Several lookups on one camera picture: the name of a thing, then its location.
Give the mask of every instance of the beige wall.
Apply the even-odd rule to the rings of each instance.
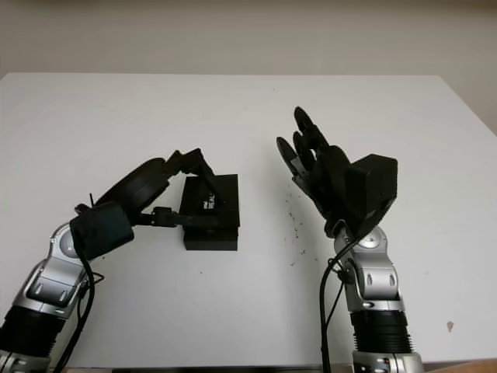
[[[9,71],[440,75],[497,134],[497,5],[0,0]]]

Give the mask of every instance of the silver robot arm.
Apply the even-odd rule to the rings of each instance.
[[[167,161],[150,159],[108,190],[95,205],[92,202],[91,207],[76,207],[78,217],[52,235],[47,258],[34,267],[5,317],[0,328],[0,373],[44,373],[50,366],[57,335],[89,289],[85,311],[55,369],[60,373],[91,308],[95,281],[88,262],[134,239],[133,226],[224,227],[217,214],[177,214],[168,207],[156,207],[152,214],[142,213],[178,173],[202,177],[222,203],[215,175],[197,148],[185,154],[175,151]]]
[[[387,237],[378,228],[397,197],[397,160],[369,154],[351,162],[339,146],[328,143],[300,107],[295,108],[294,118],[298,131],[293,147],[284,138],[277,138],[276,145],[292,180],[325,219],[325,234],[335,240],[336,256],[330,258],[319,288],[324,373],[331,372],[327,334],[331,315],[327,318],[325,286],[340,261],[339,278],[345,282],[355,331],[355,372],[422,372],[421,358],[412,351],[407,332],[397,272],[388,259]]]
[[[47,258],[32,270],[0,329],[0,373],[45,372],[55,339],[86,281],[69,224],[50,238]]]
[[[335,251],[350,243],[343,229]],[[347,308],[354,326],[356,373],[422,373],[412,350],[397,272],[387,255],[387,236],[376,227],[343,258]]]

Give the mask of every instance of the white label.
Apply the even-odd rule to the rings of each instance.
[[[203,209],[204,210],[213,210],[214,209],[214,195],[211,193],[209,194],[209,199],[205,200],[203,202]]]

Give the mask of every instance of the black plastic cover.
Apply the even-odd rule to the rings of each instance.
[[[95,259],[134,238],[124,209],[115,202],[100,204],[69,222],[75,248],[87,260]]]

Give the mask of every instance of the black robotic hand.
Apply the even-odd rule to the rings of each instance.
[[[285,139],[276,139],[293,181],[325,218],[328,237],[336,237],[344,226],[350,238],[364,237],[397,197],[397,160],[370,154],[351,163],[300,107],[294,116],[299,129],[294,132],[295,150]]]

